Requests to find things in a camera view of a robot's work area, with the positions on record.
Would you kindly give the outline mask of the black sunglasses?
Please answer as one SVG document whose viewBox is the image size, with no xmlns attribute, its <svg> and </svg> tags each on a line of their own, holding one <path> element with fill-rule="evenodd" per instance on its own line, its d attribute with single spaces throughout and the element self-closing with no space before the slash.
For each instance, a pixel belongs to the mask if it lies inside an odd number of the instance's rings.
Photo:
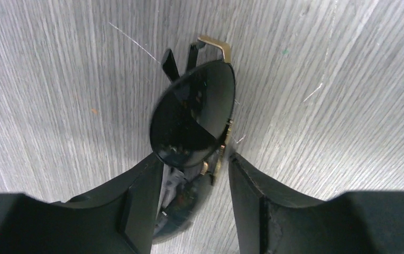
<svg viewBox="0 0 404 254">
<path fill-rule="evenodd" d="M 152 151 L 163 163 L 154 244 L 186 231 L 212 193 L 231 136 L 236 89 L 231 46 L 206 35 L 190 44 L 183 74 L 170 49 L 161 67 L 170 86 L 149 130 Z"/>
</svg>

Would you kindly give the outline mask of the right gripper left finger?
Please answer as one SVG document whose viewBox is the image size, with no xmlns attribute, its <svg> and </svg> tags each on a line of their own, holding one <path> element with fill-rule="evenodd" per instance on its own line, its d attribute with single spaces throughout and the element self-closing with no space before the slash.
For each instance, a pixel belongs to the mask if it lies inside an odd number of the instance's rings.
<svg viewBox="0 0 404 254">
<path fill-rule="evenodd" d="M 162 174 L 149 155 L 67 202 L 0 193 L 0 253 L 150 253 Z"/>
</svg>

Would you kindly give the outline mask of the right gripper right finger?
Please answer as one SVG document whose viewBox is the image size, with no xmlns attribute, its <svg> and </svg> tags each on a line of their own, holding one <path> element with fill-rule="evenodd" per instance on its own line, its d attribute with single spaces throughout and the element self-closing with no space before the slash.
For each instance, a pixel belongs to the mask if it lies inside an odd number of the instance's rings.
<svg viewBox="0 0 404 254">
<path fill-rule="evenodd" d="M 404 191 L 353 191 L 322 201 L 239 153 L 230 156 L 228 174 L 241 253 L 404 253 Z"/>
</svg>

